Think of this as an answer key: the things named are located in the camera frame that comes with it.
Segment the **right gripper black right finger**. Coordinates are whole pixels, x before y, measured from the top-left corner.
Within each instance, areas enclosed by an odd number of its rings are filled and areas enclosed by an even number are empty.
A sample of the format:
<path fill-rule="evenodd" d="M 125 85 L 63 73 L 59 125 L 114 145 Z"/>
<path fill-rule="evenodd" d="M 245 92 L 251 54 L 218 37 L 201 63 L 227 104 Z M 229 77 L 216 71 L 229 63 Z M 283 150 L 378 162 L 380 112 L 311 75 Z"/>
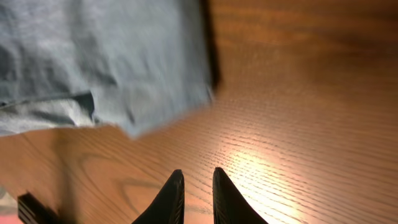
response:
<path fill-rule="evenodd" d="M 215 224 L 268 224 L 220 167 L 213 173 L 213 214 Z"/>

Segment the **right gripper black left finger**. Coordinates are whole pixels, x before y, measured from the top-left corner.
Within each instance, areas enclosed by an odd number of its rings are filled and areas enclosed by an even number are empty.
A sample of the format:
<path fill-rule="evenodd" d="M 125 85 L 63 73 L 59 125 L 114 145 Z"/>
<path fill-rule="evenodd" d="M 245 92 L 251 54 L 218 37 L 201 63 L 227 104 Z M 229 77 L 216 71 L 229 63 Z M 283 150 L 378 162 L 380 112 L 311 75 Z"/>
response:
<path fill-rule="evenodd" d="M 148 208 L 132 224 L 183 224 L 185 182 L 183 172 L 174 170 Z"/>

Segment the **light blue denim jeans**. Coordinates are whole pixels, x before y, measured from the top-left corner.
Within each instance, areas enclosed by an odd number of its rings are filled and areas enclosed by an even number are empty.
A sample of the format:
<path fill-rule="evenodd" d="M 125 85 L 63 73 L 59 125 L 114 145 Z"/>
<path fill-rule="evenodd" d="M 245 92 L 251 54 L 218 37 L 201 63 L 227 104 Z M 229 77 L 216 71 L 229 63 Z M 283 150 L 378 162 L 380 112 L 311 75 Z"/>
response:
<path fill-rule="evenodd" d="M 1 2 L 1 134 L 152 131 L 212 99 L 203 4 Z"/>

